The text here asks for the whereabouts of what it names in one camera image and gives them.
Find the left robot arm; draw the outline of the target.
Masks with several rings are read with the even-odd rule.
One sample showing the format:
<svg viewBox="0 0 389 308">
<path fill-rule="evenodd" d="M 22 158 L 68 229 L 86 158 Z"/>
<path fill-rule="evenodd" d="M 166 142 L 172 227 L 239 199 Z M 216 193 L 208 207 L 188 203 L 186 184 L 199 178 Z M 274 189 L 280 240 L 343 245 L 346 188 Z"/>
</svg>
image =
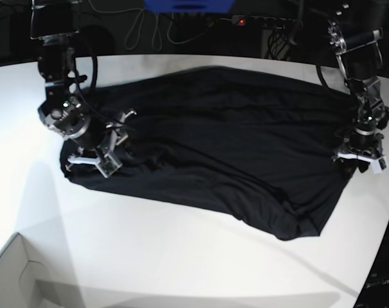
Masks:
<svg viewBox="0 0 389 308">
<path fill-rule="evenodd" d="M 379 41 L 389 1 L 335 1 L 330 9 L 328 36 L 356 114 L 344 129 L 334 160 L 356 160 L 361 171 L 382 173 L 388 168 L 381 130 L 389 108 L 381 98 L 377 72 L 383 65 Z"/>
</svg>

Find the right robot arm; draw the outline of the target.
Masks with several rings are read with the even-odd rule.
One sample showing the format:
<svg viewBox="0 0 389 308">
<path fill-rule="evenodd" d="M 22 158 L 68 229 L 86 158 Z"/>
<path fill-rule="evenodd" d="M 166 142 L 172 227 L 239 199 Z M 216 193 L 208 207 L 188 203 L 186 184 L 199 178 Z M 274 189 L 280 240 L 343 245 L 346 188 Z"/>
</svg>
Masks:
<svg viewBox="0 0 389 308">
<path fill-rule="evenodd" d="M 80 1 L 32 1 L 30 37 L 42 43 L 38 71 L 45 81 L 46 99 L 38 108 L 42 124 L 78 146 L 67 167 L 94 166 L 105 178 L 122 167 L 115 153 L 129 137 L 126 120 L 131 109 L 112 117 L 85 99 L 80 87 L 87 80 L 76 65 L 74 40 L 80 38 Z"/>
</svg>

